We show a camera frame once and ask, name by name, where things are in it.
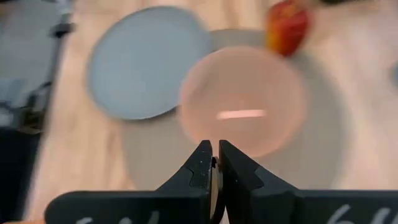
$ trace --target apple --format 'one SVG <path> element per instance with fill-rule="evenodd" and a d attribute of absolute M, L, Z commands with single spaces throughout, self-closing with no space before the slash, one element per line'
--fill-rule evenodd
<path fill-rule="evenodd" d="M 308 32 L 308 10 L 294 0 L 273 5 L 268 12 L 266 47 L 285 57 L 292 55 Z"/>

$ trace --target gray plate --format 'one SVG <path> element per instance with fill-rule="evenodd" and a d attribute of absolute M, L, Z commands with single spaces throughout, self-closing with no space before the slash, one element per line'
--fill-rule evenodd
<path fill-rule="evenodd" d="M 177 106 L 182 80 L 210 52 L 210 35 L 193 14 L 148 8 L 119 21 L 97 43 L 88 88 L 112 117 L 151 118 Z"/>

